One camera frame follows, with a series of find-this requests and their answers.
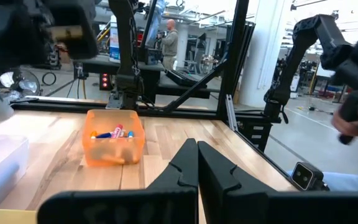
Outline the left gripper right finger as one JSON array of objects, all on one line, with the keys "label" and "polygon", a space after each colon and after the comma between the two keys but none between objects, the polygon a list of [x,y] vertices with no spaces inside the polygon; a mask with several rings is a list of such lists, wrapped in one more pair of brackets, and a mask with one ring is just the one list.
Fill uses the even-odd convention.
[{"label": "left gripper right finger", "polygon": [[358,192],[276,191],[208,143],[198,152],[207,223],[358,224]]}]

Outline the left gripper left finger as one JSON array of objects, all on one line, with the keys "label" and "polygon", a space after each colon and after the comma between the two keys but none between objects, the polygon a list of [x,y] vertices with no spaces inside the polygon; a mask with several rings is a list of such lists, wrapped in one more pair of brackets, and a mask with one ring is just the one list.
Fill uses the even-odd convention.
[{"label": "left gripper left finger", "polygon": [[197,223],[198,145],[187,139],[145,189],[68,191],[46,200],[38,223]]}]

